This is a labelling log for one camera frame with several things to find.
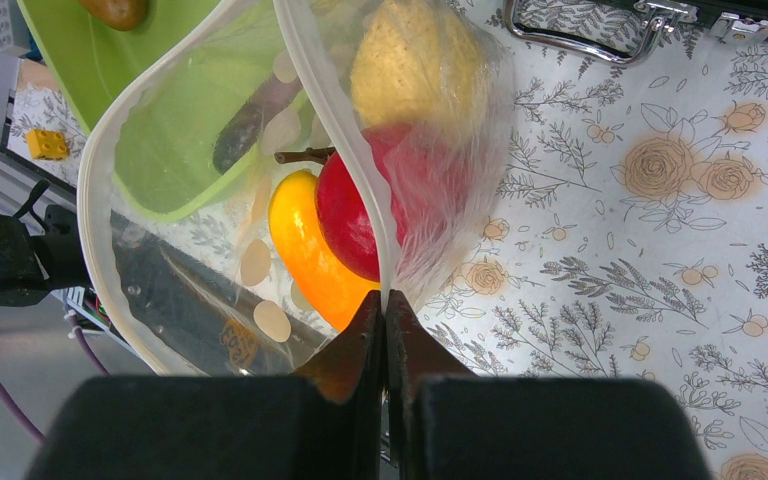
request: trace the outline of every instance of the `black suitcase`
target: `black suitcase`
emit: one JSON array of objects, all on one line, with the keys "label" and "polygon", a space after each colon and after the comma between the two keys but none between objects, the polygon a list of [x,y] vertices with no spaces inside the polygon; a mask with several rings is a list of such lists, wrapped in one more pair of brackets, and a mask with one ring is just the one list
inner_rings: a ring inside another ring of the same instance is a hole
[{"label": "black suitcase", "polygon": [[[592,55],[615,65],[630,65],[644,60],[665,35],[677,28],[700,28],[722,42],[735,46],[757,45],[768,41],[768,0],[692,0],[687,3],[672,0],[596,0],[596,3],[638,12],[644,16],[641,40],[630,52],[578,35],[523,24],[517,13],[530,1],[505,0],[502,20],[514,36]],[[562,3],[576,2],[562,0]]]}]

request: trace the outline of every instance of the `transparent plastic bag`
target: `transparent plastic bag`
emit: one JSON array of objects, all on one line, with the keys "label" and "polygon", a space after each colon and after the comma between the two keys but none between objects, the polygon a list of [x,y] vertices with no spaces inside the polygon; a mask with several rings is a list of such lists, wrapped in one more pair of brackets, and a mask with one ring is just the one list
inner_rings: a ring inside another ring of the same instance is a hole
[{"label": "transparent plastic bag", "polygon": [[[158,372],[281,374],[370,289],[421,305],[490,211],[511,89],[505,50],[441,0],[222,0],[84,149],[81,238],[107,314]],[[401,132],[381,170],[379,129]],[[273,157],[331,145],[377,282],[322,238],[323,167]]]}]

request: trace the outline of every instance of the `yellow toy brick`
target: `yellow toy brick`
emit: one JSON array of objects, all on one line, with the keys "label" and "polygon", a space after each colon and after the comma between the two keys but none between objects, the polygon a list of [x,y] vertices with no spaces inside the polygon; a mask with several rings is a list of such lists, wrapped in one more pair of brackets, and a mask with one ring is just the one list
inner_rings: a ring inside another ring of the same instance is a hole
[{"label": "yellow toy brick", "polygon": [[63,134],[34,128],[25,134],[28,150],[34,160],[62,160],[69,156]]}]

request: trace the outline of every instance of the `orange mango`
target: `orange mango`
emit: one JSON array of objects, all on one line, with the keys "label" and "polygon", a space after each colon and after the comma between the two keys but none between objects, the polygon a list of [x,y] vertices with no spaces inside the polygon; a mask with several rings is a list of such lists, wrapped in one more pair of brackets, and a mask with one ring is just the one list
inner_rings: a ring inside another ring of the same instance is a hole
[{"label": "orange mango", "polygon": [[269,203],[269,232],[299,290],[326,322],[343,331],[366,294],[381,285],[354,274],[331,252],[316,215],[318,181],[302,170],[278,184]]}]

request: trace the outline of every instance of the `gray floor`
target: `gray floor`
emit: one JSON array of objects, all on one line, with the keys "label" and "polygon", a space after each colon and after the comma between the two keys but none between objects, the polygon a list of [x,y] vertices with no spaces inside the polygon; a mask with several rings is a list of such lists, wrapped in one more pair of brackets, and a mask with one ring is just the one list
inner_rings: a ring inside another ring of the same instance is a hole
[{"label": "gray floor", "polygon": [[[45,432],[60,405],[96,370],[53,297],[28,308],[0,308],[0,379],[28,417]],[[144,373],[145,364],[109,338],[88,341],[111,373]],[[0,403],[0,479],[21,479],[36,452],[35,443]]]}]

